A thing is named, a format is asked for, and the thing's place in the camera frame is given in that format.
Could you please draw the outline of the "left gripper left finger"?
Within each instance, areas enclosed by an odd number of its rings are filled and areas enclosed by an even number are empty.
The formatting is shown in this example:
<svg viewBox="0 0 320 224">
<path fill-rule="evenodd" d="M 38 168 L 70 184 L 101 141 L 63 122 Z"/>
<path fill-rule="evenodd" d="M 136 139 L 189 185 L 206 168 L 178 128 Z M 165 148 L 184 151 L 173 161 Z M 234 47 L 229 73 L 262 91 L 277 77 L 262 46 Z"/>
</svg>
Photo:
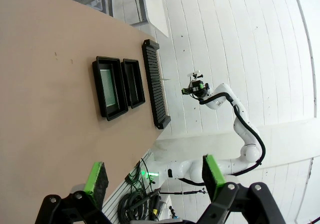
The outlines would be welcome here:
<svg viewBox="0 0 320 224">
<path fill-rule="evenodd" d="M 36 224 L 110 224 L 102 212 L 109 180 L 104 162 L 95 162 L 82 190 L 61 198 L 47 195 L 40 206 Z"/>
</svg>

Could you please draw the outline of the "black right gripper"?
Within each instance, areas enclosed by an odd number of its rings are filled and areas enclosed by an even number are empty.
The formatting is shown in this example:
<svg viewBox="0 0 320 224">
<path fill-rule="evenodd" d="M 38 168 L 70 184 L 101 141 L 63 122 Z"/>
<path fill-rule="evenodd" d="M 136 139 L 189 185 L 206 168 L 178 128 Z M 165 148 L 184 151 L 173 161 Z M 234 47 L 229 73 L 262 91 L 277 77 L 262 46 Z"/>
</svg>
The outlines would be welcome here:
<svg viewBox="0 0 320 224">
<path fill-rule="evenodd" d="M 197 99 L 203 99 L 209 95 L 210 86 L 208 83 L 203 82 L 202 80 L 192 80 L 190 87 L 182 88 L 181 93 L 183 95 L 193 95 Z"/>
</svg>

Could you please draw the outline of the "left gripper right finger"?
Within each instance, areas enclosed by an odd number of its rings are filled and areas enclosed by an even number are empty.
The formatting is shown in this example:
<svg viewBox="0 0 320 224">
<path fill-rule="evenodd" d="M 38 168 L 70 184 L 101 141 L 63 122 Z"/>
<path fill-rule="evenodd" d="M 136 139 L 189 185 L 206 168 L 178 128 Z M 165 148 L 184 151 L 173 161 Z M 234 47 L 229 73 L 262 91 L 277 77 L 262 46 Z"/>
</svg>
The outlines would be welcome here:
<svg viewBox="0 0 320 224">
<path fill-rule="evenodd" d="M 230 213 L 241 213 L 249 224 L 284 224 L 281 211 L 268 186 L 256 182 L 249 187 L 227 182 L 212 155 L 203 156 L 202 179 L 211 203 L 198 224 L 224 224 Z"/>
</svg>

